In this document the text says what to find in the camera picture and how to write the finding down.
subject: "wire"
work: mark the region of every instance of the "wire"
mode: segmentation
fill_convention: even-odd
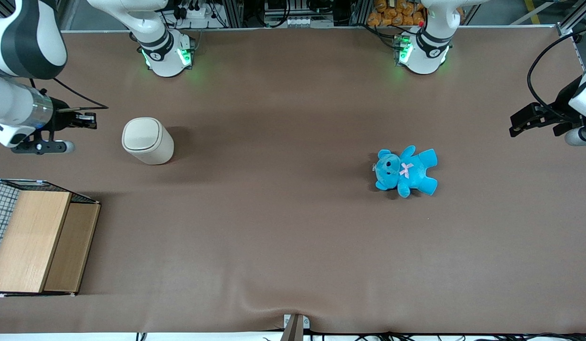
[[[169,25],[171,25],[173,27],[176,26],[176,24],[174,24],[172,21],[167,20],[167,17],[165,17],[165,13],[163,11],[160,11],[160,14],[163,16],[163,20],[165,20],[166,26],[169,26]]]
[[[315,13],[324,14],[331,13],[333,11],[334,2],[330,2],[329,7],[326,8],[316,7],[312,3],[313,0],[306,0],[306,6],[308,6],[308,8]]]
[[[198,34],[198,39],[196,39],[196,43],[194,45],[194,52],[196,52],[196,50],[198,50],[198,47],[200,46],[200,39],[203,37],[203,31],[200,30],[200,33]]]
[[[223,20],[222,16],[220,15],[219,11],[217,10],[217,7],[215,6],[215,2],[214,0],[209,0],[209,2],[207,2],[209,4],[209,7],[211,7],[211,11],[213,11],[213,13],[215,13],[215,17],[217,18],[217,21],[219,21],[219,23],[223,26],[223,28],[228,28],[228,26],[226,25],[226,22]]]
[[[379,40],[382,41],[382,43],[384,45],[388,46],[389,48],[392,48],[392,50],[396,49],[396,47],[394,47],[393,45],[388,44],[388,42],[384,40],[384,37],[382,37],[382,35],[378,34],[377,36],[379,37]]]
[[[537,56],[537,58],[533,62],[533,65],[531,65],[531,67],[529,68],[529,72],[526,75],[526,83],[527,83],[527,86],[529,86],[529,91],[531,92],[531,95],[533,95],[533,97],[539,102],[539,104],[541,104],[541,106],[544,107],[545,110],[551,112],[551,114],[555,114],[559,119],[562,119],[563,121],[570,122],[570,123],[580,123],[581,119],[579,119],[579,118],[572,119],[564,114],[560,114],[556,110],[552,109],[551,106],[546,104],[543,101],[543,99],[541,97],[539,97],[539,95],[537,95],[537,92],[535,92],[535,89],[533,89],[533,82],[531,81],[531,76],[533,75],[533,70],[535,70],[535,66],[537,66],[537,63],[539,63],[539,61],[542,60],[542,57],[549,50],[551,50],[554,46],[558,45],[559,43],[561,43],[565,39],[568,39],[572,36],[576,36],[579,33],[585,32],[585,31],[586,31],[586,27],[582,28],[581,30],[579,30],[577,32],[572,32],[572,33],[569,33],[567,35],[563,35],[562,37],[559,37],[558,39],[556,39],[556,41],[554,41],[552,44],[548,45],[548,47],[544,48],[544,50],[541,52],[541,54],[539,54],[539,56]]]
[[[261,0],[257,0],[257,2],[256,2],[256,19],[264,27],[276,28],[278,26],[281,26],[282,24],[284,24],[287,21],[287,19],[289,18],[289,15],[291,14],[291,4],[289,4],[289,0],[284,0],[283,17],[282,17],[282,19],[280,19],[280,22],[278,22],[278,24],[271,26],[270,24],[266,24],[265,21],[263,21],[259,17],[259,13],[261,13],[261,11],[263,9],[262,7],[260,7],[260,5],[261,5]]]
[[[416,33],[416,32],[411,32],[411,31],[409,31],[409,30],[406,30],[406,29],[404,29],[404,28],[401,28],[401,26],[392,25],[392,24],[390,24],[390,25],[388,25],[388,26],[391,26],[391,27],[396,27],[397,29],[399,29],[399,30],[401,30],[401,31],[403,31],[403,32],[406,32],[406,33],[408,33],[408,34],[411,34],[411,35],[417,35],[417,33]]]
[[[475,17],[475,15],[476,15],[476,12],[477,12],[477,11],[479,11],[479,9],[480,9],[480,7],[481,7],[481,6],[482,6],[482,4],[478,4],[478,5],[477,5],[476,9],[475,9],[475,10],[474,10],[474,12],[472,13],[472,17],[470,17],[470,18],[466,18],[466,21],[464,22],[464,25],[466,25],[466,26],[467,26],[467,25],[469,25],[469,24],[470,24],[470,22],[472,21],[472,19]]]
[[[79,110],[101,110],[101,109],[107,109],[108,106],[105,106],[102,103],[96,102],[93,99],[90,99],[88,97],[86,97],[85,95],[81,95],[81,93],[79,93],[78,91],[72,89],[71,87],[67,86],[66,84],[64,84],[61,80],[58,80],[57,78],[53,78],[54,81],[56,81],[58,84],[60,84],[60,86],[65,87],[66,89],[68,89],[68,91],[74,93],[74,95],[77,95],[78,97],[81,97],[81,99],[85,99],[93,104],[96,105],[96,107],[82,107]]]

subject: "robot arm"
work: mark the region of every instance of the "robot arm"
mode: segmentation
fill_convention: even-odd
[[[531,103],[510,117],[510,136],[516,137],[525,130],[556,125],[555,136],[565,134],[570,145],[586,145],[586,70],[583,75],[560,90],[556,100],[545,108]]]
[[[168,30],[156,10],[168,0],[87,0],[93,7],[122,22],[142,46],[146,64],[157,75],[172,77],[191,67],[191,39]]]
[[[54,0],[16,0],[14,13],[0,18],[0,76],[50,80],[67,59]]]
[[[435,72],[449,51],[449,43],[460,25],[457,7],[482,4],[488,0],[422,0],[427,8],[425,25],[412,28],[406,36],[405,46],[398,54],[398,61],[411,71],[421,75]]]
[[[15,153],[68,153],[71,142],[55,141],[66,127],[95,129],[95,117],[81,115],[58,99],[20,84],[14,77],[50,80],[68,55],[57,27],[54,0],[16,0],[14,13],[0,18],[0,143]],[[49,141],[41,132],[49,131]]]

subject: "blue teddy bear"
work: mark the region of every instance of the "blue teddy bear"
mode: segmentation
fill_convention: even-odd
[[[388,149],[381,149],[377,156],[379,161],[373,167],[377,182],[375,186],[380,190],[389,190],[398,187],[401,197],[410,195],[412,188],[431,196],[438,186],[438,181],[426,176],[426,170],[438,164],[434,149],[421,152],[413,156],[415,146],[406,147],[400,157]]]

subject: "white cylindrical container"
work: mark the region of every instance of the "white cylindrical container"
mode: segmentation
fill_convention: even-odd
[[[158,119],[134,118],[123,129],[123,148],[146,164],[163,164],[173,156],[173,138]]]

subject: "brown fabric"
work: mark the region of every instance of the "brown fabric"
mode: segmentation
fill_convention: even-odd
[[[0,332],[586,332],[586,147],[518,138],[526,72],[554,28],[462,29],[433,75],[365,30],[203,36],[162,79],[125,34],[66,35],[60,78],[111,108],[71,155],[14,155],[0,177],[102,201],[80,295],[0,299]],[[570,42],[535,70],[551,100],[581,74]],[[72,106],[81,99],[38,82]],[[120,144],[158,118],[169,164]],[[436,149],[435,196],[377,192],[381,148]]]

